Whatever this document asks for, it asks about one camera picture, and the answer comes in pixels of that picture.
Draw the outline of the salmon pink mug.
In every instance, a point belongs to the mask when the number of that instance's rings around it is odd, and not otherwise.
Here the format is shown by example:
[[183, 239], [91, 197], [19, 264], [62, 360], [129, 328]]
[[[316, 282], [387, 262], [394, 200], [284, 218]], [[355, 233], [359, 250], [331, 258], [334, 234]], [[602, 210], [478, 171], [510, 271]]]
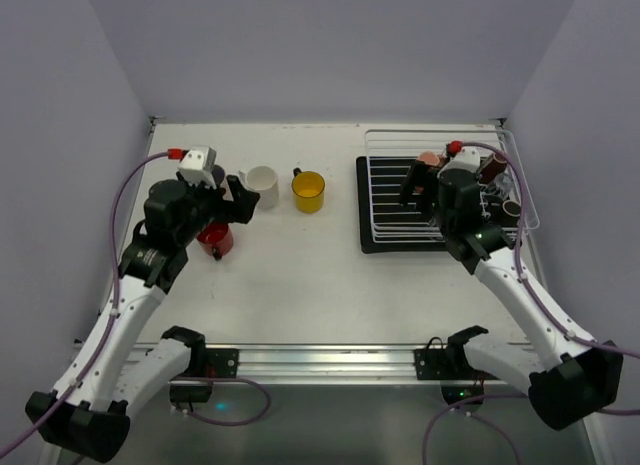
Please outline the salmon pink mug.
[[415, 193], [420, 194], [425, 183], [430, 177], [435, 177], [437, 170], [440, 170], [443, 165], [447, 163], [445, 155], [436, 154], [435, 152], [426, 151], [423, 152], [417, 160], [425, 163], [425, 176], [423, 179], [422, 187], [416, 188]]

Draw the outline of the white faceted mug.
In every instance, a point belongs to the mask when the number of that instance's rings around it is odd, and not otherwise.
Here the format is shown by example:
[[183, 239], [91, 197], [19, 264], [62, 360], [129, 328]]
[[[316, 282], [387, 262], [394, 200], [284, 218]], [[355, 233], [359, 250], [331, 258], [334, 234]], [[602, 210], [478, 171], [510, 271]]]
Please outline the white faceted mug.
[[278, 176], [265, 165], [250, 170], [239, 171], [242, 184], [250, 191], [260, 195], [257, 207], [261, 210], [273, 209], [279, 202]]

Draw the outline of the red mug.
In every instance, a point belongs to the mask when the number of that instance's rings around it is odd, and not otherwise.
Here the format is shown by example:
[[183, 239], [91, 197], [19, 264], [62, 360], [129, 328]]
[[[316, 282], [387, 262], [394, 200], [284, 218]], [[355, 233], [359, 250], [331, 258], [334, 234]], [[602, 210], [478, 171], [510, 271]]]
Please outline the red mug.
[[216, 261], [220, 261], [233, 248], [231, 228], [225, 223], [211, 223], [196, 237], [202, 249]]

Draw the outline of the pale pink mug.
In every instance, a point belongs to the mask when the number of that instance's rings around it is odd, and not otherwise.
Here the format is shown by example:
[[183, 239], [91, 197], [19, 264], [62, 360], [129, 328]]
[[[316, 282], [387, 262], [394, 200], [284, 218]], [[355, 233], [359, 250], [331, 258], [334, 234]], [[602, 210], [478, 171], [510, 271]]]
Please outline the pale pink mug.
[[212, 176], [213, 176], [214, 182], [216, 184], [216, 187], [218, 189], [221, 189], [221, 190], [224, 190], [224, 191], [228, 190], [226, 172], [225, 172], [223, 167], [221, 167], [219, 165], [215, 165], [213, 167], [213, 170], [212, 170]]

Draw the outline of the yellow mug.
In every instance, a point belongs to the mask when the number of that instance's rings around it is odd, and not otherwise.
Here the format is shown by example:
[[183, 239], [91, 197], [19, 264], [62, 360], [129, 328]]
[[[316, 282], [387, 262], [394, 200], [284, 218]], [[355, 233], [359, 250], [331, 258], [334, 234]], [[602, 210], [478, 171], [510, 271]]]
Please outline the yellow mug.
[[314, 214], [322, 209], [326, 182], [319, 173], [295, 168], [291, 189], [299, 212]]

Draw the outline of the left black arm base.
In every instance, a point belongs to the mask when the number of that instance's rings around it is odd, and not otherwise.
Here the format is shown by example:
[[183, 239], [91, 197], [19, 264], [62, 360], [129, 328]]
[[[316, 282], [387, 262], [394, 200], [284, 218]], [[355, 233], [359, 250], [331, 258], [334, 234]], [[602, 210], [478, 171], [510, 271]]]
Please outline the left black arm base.
[[186, 406], [208, 402], [213, 394], [213, 384], [197, 380], [197, 377], [235, 378], [238, 363], [238, 349], [208, 348], [204, 361], [198, 368], [191, 367], [171, 381], [170, 402]]

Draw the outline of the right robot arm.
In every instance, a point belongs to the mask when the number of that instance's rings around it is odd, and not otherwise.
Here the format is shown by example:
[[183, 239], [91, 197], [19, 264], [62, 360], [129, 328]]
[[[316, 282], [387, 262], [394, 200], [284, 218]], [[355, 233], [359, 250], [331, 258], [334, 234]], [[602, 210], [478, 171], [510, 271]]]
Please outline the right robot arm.
[[449, 254], [502, 303], [533, 347], [522, 349], [473, 326], [451, 335], [441, 364], [451, 371], [486, 372], [525, 394], [542, 421], [562, 430], [617, 398], [623, 354], [579, 327], [525, 271], [518, 241], [482, 216], [473, 172], [416, 160], [401, 186], [406, 201], [421, 190], [417, 208], [434, 218]]

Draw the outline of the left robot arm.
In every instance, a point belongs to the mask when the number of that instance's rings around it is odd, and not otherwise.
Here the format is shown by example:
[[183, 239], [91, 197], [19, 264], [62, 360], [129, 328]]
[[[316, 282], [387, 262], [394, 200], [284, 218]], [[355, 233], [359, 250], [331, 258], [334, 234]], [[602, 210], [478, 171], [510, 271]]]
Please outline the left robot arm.
[[183, 178], [155, 183], [115, 273], [109, 303], [71, 366], [25, 411], [42, 438], [107, 463], [123, 446], [137, 412], [175, 377], [208, 370], [204, 336], [173, 326], [136, 365], [124, 367], [147, 321], [188, 262], [187, 247], [208, 225], [248, 223], [259, 194], [235, 175], [222, 190]]

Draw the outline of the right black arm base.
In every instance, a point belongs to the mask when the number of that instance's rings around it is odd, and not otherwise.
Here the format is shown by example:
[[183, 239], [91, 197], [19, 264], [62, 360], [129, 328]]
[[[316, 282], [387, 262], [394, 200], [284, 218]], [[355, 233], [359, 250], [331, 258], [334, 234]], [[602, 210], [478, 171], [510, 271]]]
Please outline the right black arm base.
[[477, 410], [483, 403], [485, 381], [496, 381], [487, 372], [472, 368], [463, 346], [465, 336], [451, 336], [446, 341], [432, 337], [422, 348], [413, 351], [415, 375], [418, 381], [438, 381], [446, 404], [457, 409]]

